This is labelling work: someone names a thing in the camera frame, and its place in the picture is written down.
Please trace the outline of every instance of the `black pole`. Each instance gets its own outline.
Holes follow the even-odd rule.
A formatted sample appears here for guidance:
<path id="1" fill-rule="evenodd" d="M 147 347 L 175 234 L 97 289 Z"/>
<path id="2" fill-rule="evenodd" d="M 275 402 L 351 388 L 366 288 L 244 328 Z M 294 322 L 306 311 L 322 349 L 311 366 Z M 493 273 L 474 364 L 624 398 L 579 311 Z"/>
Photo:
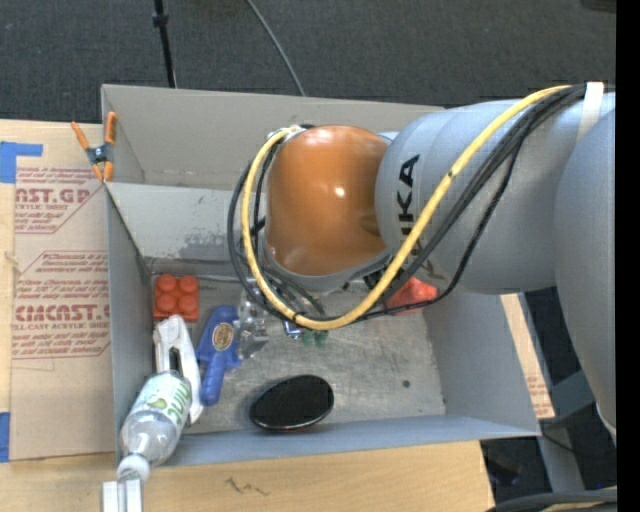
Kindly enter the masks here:
<path id="1" fill-rule="evenodd" d="M 164 54 L 164 65 L 167 70 L 167 79 L 169 87 L 176 88 L 176 75 L 173 71 L 173 63 L 171 61 L 171 49 L 169 48 L 169 34 L 167 33 L 167 23 L 169 23 L 169 13 L 164 12 L 162 0 L 155 0 L 156 10 L 151 19 L 153 26 L 160 30 L 160 40 L 162 41 L 162 53 Z"/>

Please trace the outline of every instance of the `blue toy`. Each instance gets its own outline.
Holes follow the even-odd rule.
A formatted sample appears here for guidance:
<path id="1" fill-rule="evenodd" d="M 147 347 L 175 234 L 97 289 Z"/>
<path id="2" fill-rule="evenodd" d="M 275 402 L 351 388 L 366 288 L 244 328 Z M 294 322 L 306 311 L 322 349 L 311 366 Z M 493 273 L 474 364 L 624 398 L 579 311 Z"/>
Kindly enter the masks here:
<path id="1" fill-rule="evenodd" d="M 242 364 L 238 357 L 238 341 L 234 336 L 235 320 L 238 320 L 236 308 L 218 306 L 209 315 L 200 336 L 196 359 L 202 373 L 200 401 L 203 405 L 218 403 L 225 372 Z"/>

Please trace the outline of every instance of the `bottle label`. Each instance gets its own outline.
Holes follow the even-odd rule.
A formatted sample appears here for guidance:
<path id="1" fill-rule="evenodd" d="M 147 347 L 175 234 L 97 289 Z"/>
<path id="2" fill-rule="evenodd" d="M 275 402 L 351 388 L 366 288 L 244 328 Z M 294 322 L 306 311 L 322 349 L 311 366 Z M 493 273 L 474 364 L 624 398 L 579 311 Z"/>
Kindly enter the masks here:
<path id="1" fill-rule="evenodd" d="M 183 428 L 191 407 L 191 387 L 171 373 L 159 373 L 143 386 L 131 414 L 154 411 L 164 414 L 176 427 Z"/>

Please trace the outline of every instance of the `cardboard sheet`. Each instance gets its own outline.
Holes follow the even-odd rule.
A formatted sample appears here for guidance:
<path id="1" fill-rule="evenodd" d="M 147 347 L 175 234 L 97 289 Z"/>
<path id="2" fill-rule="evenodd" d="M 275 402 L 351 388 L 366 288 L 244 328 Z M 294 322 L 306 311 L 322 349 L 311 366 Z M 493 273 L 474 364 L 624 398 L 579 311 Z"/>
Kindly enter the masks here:
<path id="1" fill-rule="evenodd" d="M 16 165 L 9 458 L 112 451 L 105 191 L 69 124 L 0 135 L 43 147 Z"/>

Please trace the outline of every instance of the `orange block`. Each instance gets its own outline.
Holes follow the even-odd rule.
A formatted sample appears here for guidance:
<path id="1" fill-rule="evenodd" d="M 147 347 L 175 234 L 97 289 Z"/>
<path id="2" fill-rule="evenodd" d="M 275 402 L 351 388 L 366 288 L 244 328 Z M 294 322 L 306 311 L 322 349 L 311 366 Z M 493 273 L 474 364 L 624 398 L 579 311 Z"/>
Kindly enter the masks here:
<path id="1" fill-rule="evenodd" d="M 407 306 L 409 304 L 435 299 L 437 295 L 438 289 L 435 286 L 423 283 L 415 277 L 410 277 L 409 280 L 385 302 L 385 306 L 387 308 Z M 405 313 L 420 311 L 420 309 L 421 308 L 409 309 L 396 314 L 403 315 Z"/>
<path id="2" fill-rule="evenodd" d="M 193 276 L 175 277 L 160 274 L 156 278 L 153 319 L 164 320 L 180 315 L 185 322 L 198 320 L 199 284 Z"/>

